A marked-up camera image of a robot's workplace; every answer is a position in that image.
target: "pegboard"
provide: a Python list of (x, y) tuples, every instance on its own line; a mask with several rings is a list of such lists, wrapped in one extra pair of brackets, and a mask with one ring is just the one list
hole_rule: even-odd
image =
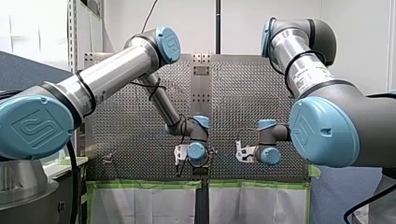
[(282, 155), (278, 166), (242, 163), (235, 159), (238, 132), (242, 145), (255, 146), (260, 119), (289, 121), (293, 100), (285, 88), (284, 78), (259, 56), (213, 55), (211, 146), (218, 152), (210, 169), (215, 179), (265, 179), (304, 181), (308, 173), (303, 159), (292, 143), (279, 142)]
[[(86, 67), (110, 55), (86, 54)], [(258, 135), (245, 129), (257, 128), (259, 119), (288, 122), (293, 101), (283, 77), (274, 73), (266, 60), (259, 56), (184, 54), (178, 63), (166, 65), (158, 74), (180, 114), (209, 116), (209, 145), (218, 152), (211, 163), (210, 178), (307, 178), (306, 165), (291, 143), (278, 144), (282, 162), (276, 167), (240, 163), (234, 156), (238, 131), (242, 144), (253, 146)], [(89, 179), (180, 179), (176, 178), (173, 154), (180, 137), (164, 132), (163, 120), (142, 87), (127, 85), (99, 105), (87, 124), (86, 150), (94, 152)], [(107, 162), (110, 154), (112, 162)], [(192, 179), (188, 164), (181, 179)]]

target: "black ring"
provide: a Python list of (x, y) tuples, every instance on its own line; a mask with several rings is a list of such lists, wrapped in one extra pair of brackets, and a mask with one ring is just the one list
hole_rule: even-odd
[(309, 29), (311, 30), (311, 34), (309, 35), (309, 48), (313, 48), (315, 44), (315, 38), (317, 36), (317, 28), (315, 27), (315, 23), (313, 20), (308, 19)]
[(91, 115), (93, 112), (95, 112), (96, 109), (96, 98), (95, 95), (93, 94), (91, 88), (87, 85), (87, 83), (84, 82), (84, 79), (82, 79), (82, 77), (79, 75), (81, 73), (82, 70), (78, 70), (76, 72), (76, 77), (78, 78), (79, 82), (81, 82), (81, 84), (84, 86), (85, 90), (87, 90), (88, 94), (90, 95), (91, 98), (91, 110), (90, 112), (88, 112), (87, 114), (83, 115), (84, 118), (88, 117), (89, 115)]
[(148, 37), (146, 37), (144, 35), (137, 35), (136, 37), (140, 37), (140, 38), (146, 40), (154, 48), (158, 57), (160, 58), (160, 56), (161, 56), (162, 60), (159, 61), (159, 68), (160, 68), (163, 65), (164, 59), (163, 59), (163, 55), (161, 54), (160, 50), (158, 49), (158, 46), (154, 42), (152, 42)]
[(73, 116), (74, 124), (75, 124), (75, 129), (79, 127), (79, 125), (82, 122), (81, 117), (79, 116), (79, 113), (77, 112), (76, 108), (73, 106), (73, 104), (67, 99), (67, 97), (64, 96), (62, 92), (60, 92), (58, 89), (50, 85), (49, 83), (44, 82), (41, 85), (38, 85), (38, 87), (43, 88), (44, 90), (48, 91), (51, 93), (59, 102), (64, 104), (67, 109), (69, 109), (70, 113)]
[(355, 85), (353, 85), (352, 83), (350, 83), (348, 81), (340, 80), (340, 79), (334, 79), (334, 80), (330, 80), (330, 81), (319, 83), (319, 84), (309, 88), (309, 90), (305, 91), (303, 94), (300, 95), (299, 99), (305, 98), (306, 96), (308, 96), (309, 94), (311, 94), (314, 91), (317, 91), (320, 88), (331, 86), (331, 85), (335, 85), (335, 84), (344, 84), (344, 85), (355, 87)]
[(319, 52), (319, 51), (317, 51), (317, 50), (314, 50), (314, 49), (310, 49), (310, 50), (307, 50), (307, 51), (304, 51), (304, 52), (301, 52), (301, 53), (296, 54), (296, 55), (290, 60), (290, 62), (288, 63), (288, 66), (286, 66), (285, 73), (284, 73), (284, 76), (285, 76), (285, 84), (286, 84), (286, 88), (288, 89), (288, 91), (290, 92), (290, 94), (291, 94), (294, 98), (295, 98), (294, 93), (293, 93), (293, 91), (291, 90), (291, 87), (290, 87), (290, 84), (289, 84), (289, 70), (290, 70), (290, 68), (291, 68), (291, 66), (293, 65), (294, 62), (296, 62), (297, 60), (299, 60), (301, 57), (305, 56), (306, 54), (311, 54), (311, 53), (316, 54), (317, 57), (320, 56), (320, 57), (321, 57), (321, 61), (322, 61), (323, 63), (326, 62), (326, 58), (324, 57), (324, 55), (323, 55), (321, 52)]

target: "wire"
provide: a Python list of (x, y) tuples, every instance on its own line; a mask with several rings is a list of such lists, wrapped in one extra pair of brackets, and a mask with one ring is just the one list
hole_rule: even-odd
[(352, 213), (354, 213), (356, 210), (360, 209), (361, 207), (363, 207), (366, 204), (372, 203), (372, 202), (374, 202), (374, 201), (386, 196), (387, 194), (392, 193), (394, 190), (396, 190), (396, 185), (393, 185), (393, 186), (389, 187), (388, 189), (385, 189), (385, 190), (381, 191), (380, 193), (377, 193), (373, 197), (371, 197), (371, 198), (369, 198), (369, 199), (367, 199), (367, 200), (365, 200), (365, 201), (363, 201), (361, 203), (358, 203), (355, 206), (351, 207), (349, 210), (347, 210), (344, 213), (344, 221), (345, 221), (345, 223), (346, 224), (350, 224), (350, 222), (347, 220), (347, 218)]
[(184, 158), (183, 164), (181, 165), (180, 173), (177, 173), (177, 174), (176, 174), (176, 177), (181, 177), (181, 175), (183, 174), (184, 166), (186, 165), (186, 161), (187, 161), (188, 159), (189, 159), (189, 158), (188, 158), (188, 156), (186, 155), (186, 157)]
[(148, 24), (148, 21), (149, 21), (149, 17), (151, 16), (151, 13), (155, 8), (155, 5), (157, 5), (157, 2), (158, 2), (158, 0), (155, 0), (154, 3), (152, 4), (151, 10), (149, 11), (148, 16), (146, 17), (145, 24), (143, 25), (142, 34), (143, 34), (143, 32), (145, 32), (146, 25)]
[[(270, 40), (271, 40), (271, 33), (272, 33), (272, 25), (275, 21), (276, 21), (276, 18), (273, 17), (270, 19), (269, 24), (268, 24), (268, 36), (269, 36), (268, 38), (270, 38)], [(271, 55), (271, 45), (268, 44), (268, 59), (270, 61), (270, 65), (278, 74), (283, 75), (283, 73), (278, 68), (275, 67), (271, 56), (272, 56)]]
[(7, 99), (15, 94), (21, 93), (21, 91), (1, 91), (0, 92), (0, 100)]
[(154, 95), (154, 93), (158, 90), (158, 88), (164, 89), (166, 91), (166, 87), (165, 86), (161, 86), (161, 79), (158, 78), (157, 83), (155, 84), (155, 86), (151, 86), (151, 85), (145, 85), (145, 84), (140, 84), (137, 82), (131, 82), (131, 84), (134, 84), (136, 86), (141, 86), (141, 87), (147, 87), (147, 88), (154, 88), (154, 91), (151, 92), (151, 94), (148, 97), (148, 100), (151, 101), (152, 96)]
[(70, 163), (72, 166), (72, 180), (73, 180), (73, 196), (72, 196), (72, 212), (70, 214), (70, 224), (75, 224), (78, 212), (78, 167), (76, 154), (74, 152), (73, 144), (69, 140), (67, 142), (67, 151), (69, 152)]

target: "dark gray panel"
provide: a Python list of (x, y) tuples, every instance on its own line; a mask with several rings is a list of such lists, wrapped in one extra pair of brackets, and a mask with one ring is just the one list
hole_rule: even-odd
[(0, 51), (0, 91), (25, 90), (42, 81), (57, 83), (71, 73)]

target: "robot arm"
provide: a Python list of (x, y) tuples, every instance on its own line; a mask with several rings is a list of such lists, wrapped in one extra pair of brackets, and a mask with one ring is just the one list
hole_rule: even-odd
[(396, 165), (393, 94), (364, 96), (325, 65), (335, 58), (332, 29), (323, 21), (270, 20), (262, 56), (285, 74), (297, 98), (290, 112), (291, 140), (306, 160), (331, 167)]
[[(153, 73), (179, 56), (177, 35), (159, 27), (132, 37), (128, 48), (76, 76), (57, 84), (45, 82), (0, 102), (0, 157), (36, 160), (55, 153), (97, 105), (136, 79), (157, 85)], [(205, 149), (205, 118), (183, 120), (163, 89), (147, 91), (155, 91), (151, 100), (169, 133), (188, 135)], [(179, 128), (185, 122), (187, 130)]]

